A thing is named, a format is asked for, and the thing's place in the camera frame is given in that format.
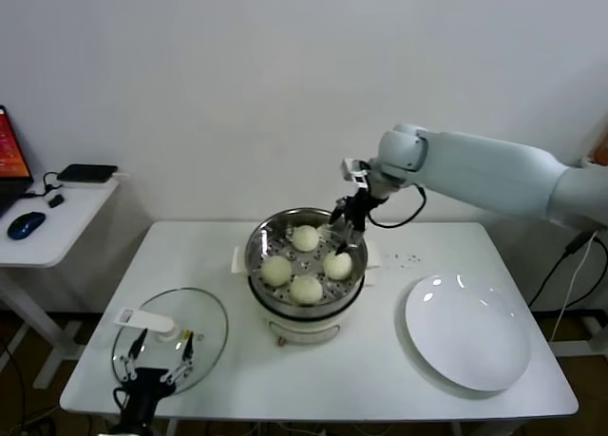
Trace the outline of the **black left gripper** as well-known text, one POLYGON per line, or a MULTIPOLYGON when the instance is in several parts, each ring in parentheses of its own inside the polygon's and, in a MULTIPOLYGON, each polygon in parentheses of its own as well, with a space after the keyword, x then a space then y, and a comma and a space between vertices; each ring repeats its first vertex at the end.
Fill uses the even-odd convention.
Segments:
POLYGON ((152 421, 162 399, 172 394, 171 384, 182 384, 193 371, 194 333, 187 331, 187 339, 179 364, 169 373, 168 369, 138 367, 136 360, 142 352, 146 329, 132 342, 127 355, 121 355, 123 371, 119 375, 121 391, 126 395, 121 411, 121 433, 127 435, 152 435, 152 421))

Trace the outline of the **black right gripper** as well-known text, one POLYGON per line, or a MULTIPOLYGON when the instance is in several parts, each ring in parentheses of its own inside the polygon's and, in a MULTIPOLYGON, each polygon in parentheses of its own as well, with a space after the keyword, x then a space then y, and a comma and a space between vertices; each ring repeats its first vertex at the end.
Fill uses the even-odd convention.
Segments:
POLYGON ((360 232, 364 232, 366 229, 366 218, 375 208, 376 199, 369 192, 357 192, 352 196, 342 197, 336 201, 328 224, 334 225, 344 216, 346 222, 351 225, 337 233, 339 236, 335 248, 337 256, 358 247, 360 232))

